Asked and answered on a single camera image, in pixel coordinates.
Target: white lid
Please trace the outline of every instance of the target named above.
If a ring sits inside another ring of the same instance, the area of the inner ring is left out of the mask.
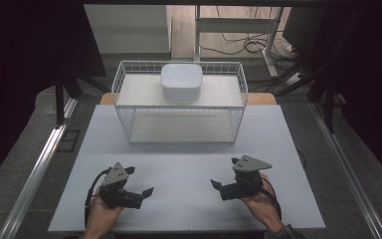
[[[195,64],[167,64],[160,74],[165,88],[199,88],[202,82],[203,70]]]

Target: white box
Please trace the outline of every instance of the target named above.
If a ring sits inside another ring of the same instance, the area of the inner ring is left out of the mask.
[[[160,85],[166,101],[192,103],[199,99],[203,71],[195,64],[168,64],[160,73]]]

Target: wire basket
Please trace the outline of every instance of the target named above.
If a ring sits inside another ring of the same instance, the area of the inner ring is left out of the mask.
[[[248,87],[241,63],[199,62],[200,98],[194,103],[165,101],[160,73],[167,64],[121,62],[112,99],[129,142],[234,143],[247,105]]]

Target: white table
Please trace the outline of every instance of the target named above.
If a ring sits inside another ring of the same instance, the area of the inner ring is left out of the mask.
[[[231,157],[243,154],[273,165],[264,173],[275,187],[285,224],[325,227],[279,106],[248,106],[235,144],[129,144],[114,107],[97,106],[49,231],[85,229],[88,189],[117,161],[135,166],[126,190],[154,191],[141,209],[122,211],[114,232],[264,230],[240,200],[222,201],[210,183],[234,182]]]

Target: hand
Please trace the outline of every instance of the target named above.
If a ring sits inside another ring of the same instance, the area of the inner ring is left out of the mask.
[[[269,181],[268,177],[264,174],[262,174],[262,178]],[[275,195],[269,183],[263,183],[263,188],[272,195]],[[275,206],[263,193],[259,192],[253,197],[244,197],[240,199],[247,205],[253,216],[267,227],[270,233],[274,234],[285,228],[279,218]]]
[[[96,239],[107,233],[114,225],[123,207],[108,208],[98,195],[99,188],[91,203],[89,221],[87,223],[84,239]]]

